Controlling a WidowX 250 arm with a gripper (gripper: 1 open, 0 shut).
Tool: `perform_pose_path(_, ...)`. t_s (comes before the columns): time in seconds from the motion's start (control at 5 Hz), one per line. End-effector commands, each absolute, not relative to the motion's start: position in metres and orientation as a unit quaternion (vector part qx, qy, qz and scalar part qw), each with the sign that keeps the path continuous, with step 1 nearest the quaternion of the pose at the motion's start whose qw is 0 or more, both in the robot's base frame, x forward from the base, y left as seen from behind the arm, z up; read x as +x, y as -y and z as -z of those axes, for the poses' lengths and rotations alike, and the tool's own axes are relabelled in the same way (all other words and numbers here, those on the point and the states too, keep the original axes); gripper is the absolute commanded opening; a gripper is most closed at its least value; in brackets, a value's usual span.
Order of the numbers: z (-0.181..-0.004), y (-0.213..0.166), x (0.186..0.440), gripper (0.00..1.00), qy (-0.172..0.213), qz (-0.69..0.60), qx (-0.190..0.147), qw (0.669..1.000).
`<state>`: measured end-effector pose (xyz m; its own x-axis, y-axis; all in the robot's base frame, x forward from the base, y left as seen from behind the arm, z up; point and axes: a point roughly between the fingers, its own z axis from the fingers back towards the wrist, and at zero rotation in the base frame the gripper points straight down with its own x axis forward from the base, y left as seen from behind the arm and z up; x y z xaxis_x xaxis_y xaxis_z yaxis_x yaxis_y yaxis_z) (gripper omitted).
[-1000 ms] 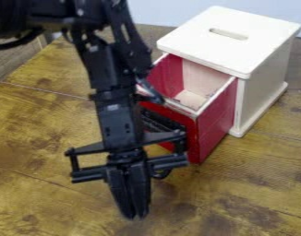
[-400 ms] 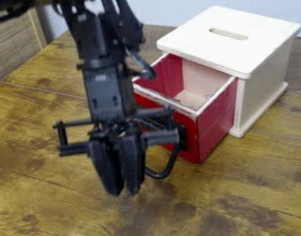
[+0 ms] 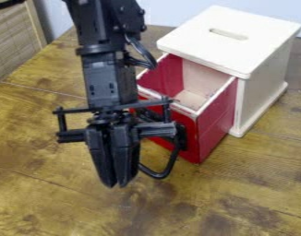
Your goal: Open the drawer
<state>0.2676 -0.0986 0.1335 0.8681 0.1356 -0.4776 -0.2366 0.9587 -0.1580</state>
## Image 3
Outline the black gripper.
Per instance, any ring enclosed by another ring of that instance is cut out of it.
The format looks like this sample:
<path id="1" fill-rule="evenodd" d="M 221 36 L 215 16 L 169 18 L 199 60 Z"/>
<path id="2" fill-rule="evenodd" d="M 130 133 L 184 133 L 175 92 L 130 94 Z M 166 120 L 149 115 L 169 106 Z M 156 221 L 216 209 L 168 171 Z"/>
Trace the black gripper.
<path id="1" fill-rule="evenodd" d="M 86 141 L 104 185 L 113 188 L 120 183 L 120 186 L 125 187 L 138 174 L 141 151 L 137 129 L 129 125 L 133 121 L 125 117 L 125 110 L 162 106 L 168 112 L 172 100 L 138 100 L 136 67 L 142 66 L 150 70 L 157 68 L 157 61 L 149 51 L 142 53 L 145 61 L 133 58 L 128 51 L 80 53 L 80 55 L 86 81 L 88 107 L 69 110 L 58 108 L 54 111 L 59 124 L 58 142 Z M 112 131 L 114 162 L 109 134 L 105 130 L 97 125 L 90 125 L 86 130 L 68 128 L 66 115 L 81 112 L 94 113 L 90 124 L 118 124 Z"/>

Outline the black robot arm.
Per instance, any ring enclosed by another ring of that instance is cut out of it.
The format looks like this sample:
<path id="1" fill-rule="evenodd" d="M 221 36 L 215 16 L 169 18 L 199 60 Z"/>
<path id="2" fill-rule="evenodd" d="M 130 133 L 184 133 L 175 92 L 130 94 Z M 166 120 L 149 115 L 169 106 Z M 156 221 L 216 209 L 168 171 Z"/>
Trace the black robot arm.
<path id="1" fill-rule="evenodd" d="M 138 98 L 136 68 L 157 67 L 157 61 L 141 45 L 145 10 L 136 0 L 63 0 L 77 27 L 88 91 L 88 107 L 55 110 L 61 143 L 84 142 L 97 172 L 108 187 L 126 186 L 140 172 L 156 179 L 169 176 L 179 150 L 164 171 L 150 170 L 140 162 L 141 139 L 176 137 L 171 120 L 172 100 Z"/>

